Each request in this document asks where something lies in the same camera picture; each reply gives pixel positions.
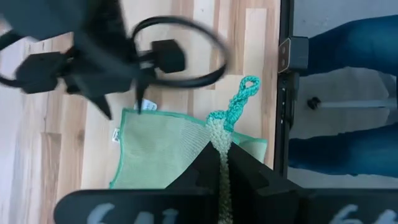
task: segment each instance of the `twisted teal cord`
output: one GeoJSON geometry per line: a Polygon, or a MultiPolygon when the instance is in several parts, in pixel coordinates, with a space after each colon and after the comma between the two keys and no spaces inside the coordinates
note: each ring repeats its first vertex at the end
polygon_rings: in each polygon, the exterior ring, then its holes
{"type": "Polygon", "coordinates": [[[260,89],[260,79],[255,76],[246,76],[239,85],[238,94],[229,101],[228,110],[214,111],[209,114],[209,119],[225,119],[224,129],[233,131],[234,125],[243,113],[244,105],[248,102],[250,96],[254,96],[260,89]],[[247,87],[246,84],[251,82],[252,85],[247,87]]]}

